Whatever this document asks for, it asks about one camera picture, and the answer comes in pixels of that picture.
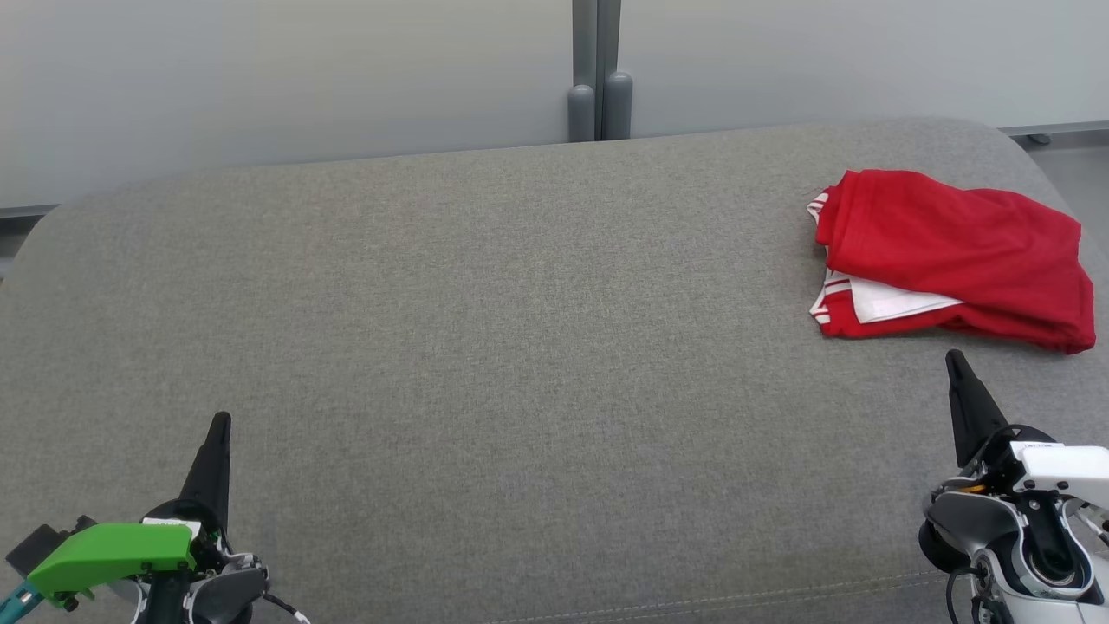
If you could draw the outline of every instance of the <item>green plastic part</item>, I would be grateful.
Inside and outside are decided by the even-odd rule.
[[[59,606],[58,593],[87,593],[142,575],[147,564],[153,572],[172,572],[181,564],[192,570],[192,531],[181,524],[94,524],[70,535],[27,580]]]

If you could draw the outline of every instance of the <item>seam stitching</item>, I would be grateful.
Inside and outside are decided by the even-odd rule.
[[[637,606],[618,606],[618,607],[614,607],[614,608],[601,608],[601,610],[598,610],[598,611],[578,611],[578,612],[571,612],[571,613],[560,613],[558,615],[536,615],[536,616],[532,616],[532,617],[516,617],[516,618],[512,618],[512,620],[494,620],[494,621],[489,621],[489,622],[482,622],[481,624],[521,624],[521,623],[525,623],[525,622],[542,622],[542,621],[546,621],[546,620],[558,620],[558,618],[561,618],[561,617],[582,617],[582,616],[588,616],[588,615],[603,615],[603,614],[608,614],[608,613],[621,613],[621,612],[624,612],[624,611],[638,611],[638,610],[643,610],[643,608],[662,608],[662,607],[667,607],[667,606],[680,606],[680,605],[686,605],[686,604],[704,604],[704,603],[711,603],[711,602],[732,601],[732,600],[740,600],[740,599],[755,599],[755,597],[762,597],[762,596],[773,596],[773,595],[781,595],[781,594],[792,594],[792,593],[797,593],[797,592],[813,592],[813,591],[821,591],[821,590],[833,590],[833,589],[836,589],[836,587],[847,587],[847,586],[851,586],[851,585],[863,585],[863,584],[866,584],[866,583],[876,583],[878,581],[896,581],[896,580],[899,580],[899,579],[914,579],[914,577],[918,577],[918,576],[928,576],[928,575],[933,575],[933,574],[940,574],[940,573],[936,572],[934,570],[927,570],[927,571],[924,571],[924,572],[914,572],[913,574],[898,574],[896,576],[878,576],[878,577],[875,577],[875,579],[864,579],[862,581],[846,581],[846,582],[843,582],[843,583],[833,583],[831,585],[817,585],[815,587],[797,587],[797,589],[794,589],[794,590],[772,590],[770,592],[757,592],[757,593],[754,593],[754,594],[734,594],[734,595],[731,595],[731,596],[720,596],[720,597],[712,597],[712,599],[694,599],[694,600],[678,601],[678,602],[668,602],[668,603],[641,604],[641,605],[637,605]]]
[[[629,616],[629,617],[615,617],[615,618],[612,618],[612,620],[596,620],[596,621],[589,622],[589,624],[607,624],[607,623],[611,623],[611,622],[628,622],[628,621],[631,621],[631,620],[647,620],[647,618],[650,618],[650,617],[665,617],[668,615],[695,615],[695,614],[699,614],[699,613],[709,613],[710,611],[728,611],[728,610],[732,610],[732,608],[749,608],[749,607],[752,607],[752,606],[765,606],[765,605],[769,605],[769,604],[798,603],[798,602],[805,602],[805,601],[815,601],[815,600],[823,600],[823,599],[832,599],[832,597],[836,597],[836,596],[854,596],[854,595],[858,595],[858,594],[874,594],[874,593],[877,593],[877,592],[888,592],[891,590],[904,590],[905,587],[917,587],[917,586],[920,586],[920,585],[934,585],[936,583],[943,583],[943,582],[944,582],[943,579],[936,579],[935,581],[925,581],[923,583],[909,583],[908,585],[894,585],[892,587],[877,587],[877,589],[874,589],[874,590],[861,590],[861,591],[855,591],[855,592],[840,592],[840,593],[835,593],[835,594],[820,594],[820,595],[816,595],[816,596],[804,596],[804,597],[800,597],[800,599],[788,599],[788,600],[784,600],[784,601],[765,601],[765,602],[756,602],[756,603],[751,603],[751,604],[730,604],[730,605],[725,605],[725,606],[714,606],[712,608],[693,608],[693,610],[689,610],[689,611],[676,611],[676,612],[671,612],[671,613],[652,613],[652,614],[649,614],[649,615],[632,615],[632,616]]]

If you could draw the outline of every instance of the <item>gray wall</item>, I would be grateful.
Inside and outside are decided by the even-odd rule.
[[[1105,0],[627,0],[632,135],[892,115],[1109,120]]]
[[[0,206],[564,141],[569,0],[3,0]]]

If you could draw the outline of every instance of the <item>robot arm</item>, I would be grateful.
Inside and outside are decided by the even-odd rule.
[[[263,599],[307,618],[269,594],[269,572],[227,542],[231,417],[212,419],[181,497],[141,523],[98,524],[81,516],[72,532],[40,526],[8,554],[26,579],[0,603],[0,624],[13,624],[41,602],[74,611],[77,596],[109,585],[135,603],[134,624],[246,624]]]
[[[974,622],[1109,624],[1109,563],[1079,543],[1076,518],[1103,542],[1109,450],[1066,447],[1010,426],[958,351],[947,355],[963,469],[925,501],[920,548],[939,570],[973,576]]]

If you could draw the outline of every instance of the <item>sofa cushion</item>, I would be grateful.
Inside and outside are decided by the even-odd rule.
[[[63,205],[0,285],[0,545],[141,518],[226,410],[232,541],[314,621],[945,622],[916,543],[956,470],[944,354],[1010,421],[1107,444],[1109,351],[822,338],[804,208],[863,167],[1066,209],[1008,137],[946,120],[215,171]],[[1103,288],[1101,252],[1082,262]]]

